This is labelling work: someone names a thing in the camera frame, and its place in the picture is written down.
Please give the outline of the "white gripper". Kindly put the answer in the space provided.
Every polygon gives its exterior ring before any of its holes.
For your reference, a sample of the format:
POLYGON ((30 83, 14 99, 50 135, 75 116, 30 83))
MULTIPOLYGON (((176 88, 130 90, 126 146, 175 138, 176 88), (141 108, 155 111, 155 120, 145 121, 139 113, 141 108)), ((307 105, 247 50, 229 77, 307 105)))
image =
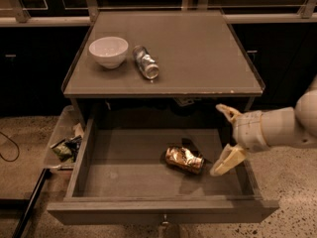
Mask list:
POLYGON ((233 138, 238 145, 225 146, 210 170, 212 177, 221 176, 243 162, 247 157, 246 151, 257 153, 269 149, 262 130, 263 113, 261 111, 242 114, 239 110, 225 104, 217 104, 216 109, 233 124, 233 138))

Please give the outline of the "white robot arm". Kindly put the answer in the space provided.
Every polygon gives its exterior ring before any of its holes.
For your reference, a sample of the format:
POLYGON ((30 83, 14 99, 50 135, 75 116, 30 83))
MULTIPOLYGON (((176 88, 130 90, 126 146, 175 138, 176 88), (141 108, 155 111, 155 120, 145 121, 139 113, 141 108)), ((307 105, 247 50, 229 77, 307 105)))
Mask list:
POLYGON ((247 158, 248 153, 278 146, 317 147, 317 76, 295 107, 241 113, 233 107, 217 104, 216 109, 231 123, 236 145, 225 146, 210 170, 212 177, 233 169, 247 158))

